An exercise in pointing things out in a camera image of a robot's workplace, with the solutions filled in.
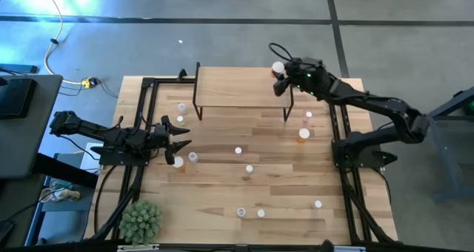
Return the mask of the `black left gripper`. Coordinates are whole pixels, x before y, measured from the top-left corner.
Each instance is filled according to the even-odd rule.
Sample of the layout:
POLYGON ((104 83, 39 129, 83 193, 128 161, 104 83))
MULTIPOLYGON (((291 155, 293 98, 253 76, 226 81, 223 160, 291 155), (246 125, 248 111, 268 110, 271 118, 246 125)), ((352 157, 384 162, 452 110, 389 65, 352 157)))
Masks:
POLYGON ((165 148, 166 163, 169 165, 174 165, 175 154, 190 144, 192 141, 184 140, 170 143, 170 135, 177 136, 189 132, 190 129, 174 126, 170 122, 169 116, 162 116, 161 124, 156 124, 154 130, 147 138, 147 147, 150 149, 165 148))

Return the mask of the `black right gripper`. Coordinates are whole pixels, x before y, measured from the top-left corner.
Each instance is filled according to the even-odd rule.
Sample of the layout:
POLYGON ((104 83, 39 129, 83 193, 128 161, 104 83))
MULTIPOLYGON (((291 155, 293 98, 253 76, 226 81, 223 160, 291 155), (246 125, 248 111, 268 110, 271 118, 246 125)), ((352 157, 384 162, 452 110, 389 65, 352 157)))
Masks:
MULTIPOLYGON (((314 96, 330 95, 330 73, 322 59, 296 57, 285 62, 284 68, 291 82, 300 90, 314 96)), ((278 79, 273 85, 274 94, 281 96, 289 85, 288 78, 278 79)))

